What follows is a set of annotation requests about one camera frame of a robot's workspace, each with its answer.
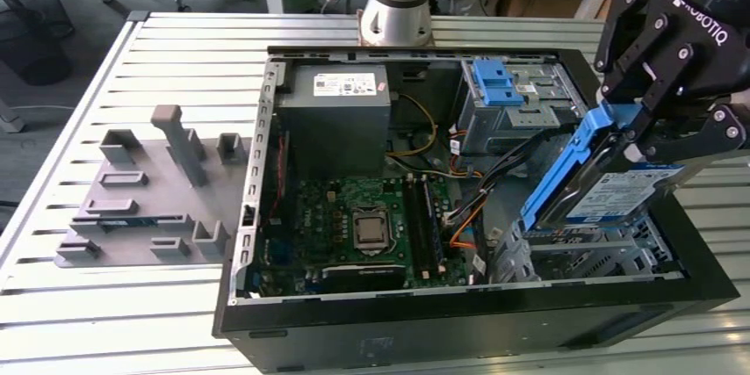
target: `floor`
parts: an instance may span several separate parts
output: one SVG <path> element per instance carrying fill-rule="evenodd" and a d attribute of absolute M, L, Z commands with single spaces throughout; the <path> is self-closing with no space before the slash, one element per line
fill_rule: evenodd
<path fill-rule="evenodd" d="M 0 97 L 10 106 L 62 105 L 74 107 L 100 66 L 129 11 L 176 11 L 173 0 L 61 0 L 76 28 L 62 40 L 70 58 L 70 76 L 54 85 L 32 87 L 24 84 L 0 62 Z M 193 12 L 266 12 L 264 0 L 184 0 Z M 352 0 L 363 7 L 365 0 Z M 316 0 L 284 0 L 289 12 L 316 12 Z M 327 9 L 335 12 L 343 2 Z M 22 133 L 0 133 L 0 200 L 20 201 L 36 171 L 53 146 L 70 111 L 53 108 L 18 109 L 25 120 Z M 0 228 L 5 227 L 13 209 L 0 206 Z"/>

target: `metal table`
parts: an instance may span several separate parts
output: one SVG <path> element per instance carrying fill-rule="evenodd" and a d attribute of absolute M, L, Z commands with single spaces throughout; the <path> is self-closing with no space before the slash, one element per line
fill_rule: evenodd
<path fill-rule="evenodd" d="M 0 372 L 248 371 L 210 337 L 218 265 L 58 269 L 53 251 L 100 166 L 110 128 L 141 138 L 152 106 L 178 104 L 202 138 L 252 135 L 268 45 L 355 45 L 353 18 L 154 13 L 124 25 L 0 236 Z M 567 47 L 593 54 L 600 23 L 435 18 L 440 46 Z M 607 350 L 409 364 L 377 371 L 631 374 L 750 372 L 750 169 L 716 163 L 677 197 L 743 298 L 656 326 Z M 372 373 L 369 370 L 347 373 Z"/>

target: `orange wire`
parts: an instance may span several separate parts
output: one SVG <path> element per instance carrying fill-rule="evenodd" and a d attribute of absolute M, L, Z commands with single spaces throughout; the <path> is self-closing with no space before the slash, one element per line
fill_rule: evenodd
<path fill-rule="evenodd" d="M 479 214 L 479 211 L 481 210 L 481 207 L 484 206 L 487 200 L 484 199 L 484 201 L 481 201 L 481 204 L 479 204 L 479 206 L 476 207 L 476 209 L 471 212 L 471 214 L 468 215 L 468 218 L 465 219 L 464 223 L 460 225 L 460 227 L 457 228 L 456 232 L 453 233 L 453 236 L 449 238 L 449 243 L 448 245 L 451 247 L 460 247 L 460 248 L 475 248 L 476 246 L 473 245 L 473 243 L 468 243 L 468 242 L 456 242 L 457 237 L 460 236 L 460 234 L 463 233 L 465 226 L 468 226 L 468 223 L 471 223 L 471 220 L 475 218 L 475 216 Z"/>
<path fill-rule="evenodd" d="M 448 164 L 449 172 L 451 172 L 451 174 L 453 174 L 456 176 L 465 176 L 468 173 L 464 172 L 464 171 L 457 171 L 457 169 L 456 169 L 456 158 L 457 158 L 457 155 L 451 155 L 451 157 L 449 157 L 449 164 Z M 475 170 L 473 176 L 481 177 L 483 174 L 481 174 L 481 172 Z"/>
<path fill-rule="evenodd" d="M 465 131 L 457 131 L 456 133 L 452 133 L 448 138 L 452 140 L 453 138 L 465 135 Z"/>

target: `robotiq logo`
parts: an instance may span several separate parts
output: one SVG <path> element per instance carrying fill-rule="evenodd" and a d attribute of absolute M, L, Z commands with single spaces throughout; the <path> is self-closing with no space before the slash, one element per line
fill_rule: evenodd
<path fill-rule="evenodd" d="M 692 9 L 692 7 L 687 5 L 682 0 L 675 0 L 671 4 L 673 4 L 676 7 L 684 6 L 684 9 L 687 9 L 690 15 L 695 17 L 695 21 L 698 21 L 700 26 L 706 28 L 708 35 L 714 38 L 714 41 L 716 42 L 716 45 L 722 46 L 724 44 L 726 39 L 728 38 L 728 34 L 726 33 L 724 28 L 722 28 L 722 25 L 718 24 L 718 22 L 711 17 L 708 17 L 708 15 L 706 15 L 703 12 Z"/>

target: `metal chassis frame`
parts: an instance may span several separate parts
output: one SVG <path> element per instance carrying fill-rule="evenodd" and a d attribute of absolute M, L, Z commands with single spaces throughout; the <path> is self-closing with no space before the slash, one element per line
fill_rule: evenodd
<path fill-rule="evenodd" d="M 389 51 L 387 48 L 329 47 L 329 48 L 269 48 L 269 54 L 343 53 Z M 597 87 L 595 75 L 581 58 L 572 50 L 539 49 L 483 49 L 483 48 L 413 48 L 415 54 L 445 52 L 453 54 L 508 54 L 556 53 L 560 62 L 572 75 L 576 88 L 591 105 Z M 649 316 L 627 326 L 603 340 L 596 335 L 581 338 L 580 343 L 567 348 L 600 347 L 617 343 L 637 332 L 679 314 L 691 314 L 726 303 L 738 297 L 728 277 L 710 252 L 700 235 L 672 195 L 655 201 L 648 208 L 653 225 L 663 235 L 675 258 L 679 260 L 686 277 L 664 279 L 653 283 L 620 283 L 611 285 L 564 285 L 540 289 L 484 290 L 471 294 L 441 295 L 439 300 L 431 295 L 388 297 L 372 299 L 312 300 L 280 304 L 229 306 L 229 276 L 232 268 L 232 248 L 226 248 L 225 262 L 218 285 L 213 336 L 225 338 L 233 332 L 265 332 L 284 335 L 286 329 L 331 325 L 357 325 L 391 321 L 417 321 L 427 319 L 472 317 L 487 314 L 541 312 L 561 309 L 601 308 L 607 306 L 635 306 L 643 315 Z"/>
<path fill-rule="evenodd" d="M 269 64 L 264 71 L 264 83 L 262 90 L 258 97 L 258 108 L 257 115 L 254 118 L 256 127 L 253 135 L 253 145 L 250 147 L 249 162 L 246 167 L 245 175 L 245 195 L 242 196 L 240 218 L 237 222 L 237 231 L 234 239 L 234 251 L 232 255 L 232 273 L 233 277 L 229 278 L 229 292 L 236 291 L 236 284 L 244 283 L 245 272 L 242 268 L 252 265 L 254 257 L 254 245 L 256 245 L 256 228 L 260 220 L 260 198 L 262 193 L 262 179 L 264 179 L 264 165 L 265 165 L 265 152 L 266 143 L 270 139 L 270 123 L 273 116 L 273 97 L 274 97 L 274 86 L 284 81 L 284 57 L 288 55 L 288 59 L 305 59 L 309 61 L 324 61 L 329 62 L 329 57 L 336 54 L 341 56 L 343 62 L 347 61 L 381 61 L 383 53 L 393 55 L 391 60 L 396 61 L 399 55 L 407 56 L 408 60 L 419 61 L 420 59 L 431 59 L 432 61 L 457 61 L 460 59 L 471 58 L 477 55 L 501 55 L 501 54 L 527 54 L 527 55 L 549 55 L 555 54 L 559 58 L 559 63 L 565 69 L 571 79 L 572 85 L 579 92 L 583 103 L 588 106 L 593 104 L 592 87 L 597 86 L 597 80 L 591 73 L 591 69 L 581 57 L 580 52 L 573 50 L 540 50 L 540 49 L 512 49 L 512 50 L 489 50 L 483 48 L 465 48 L 453 49 L 451 47 L 423 47 L 411 49 L 395 49 L 392 47 L 367 47 L 367 48 L 352 48 L 352 47 L 324 47 L 313 49 L 302 49 L 298 47 L 270 47 L 268 49 L 269 55 L 276 55 L 269 60 Z M 361 55 L 363 57 L 351 58 L 351 55 Z M 236 305 L 250 305 L 246 302 L 248 299 L 237 298 L 233 294 L 228 294 L 226 304 L 230 306 Z"/>

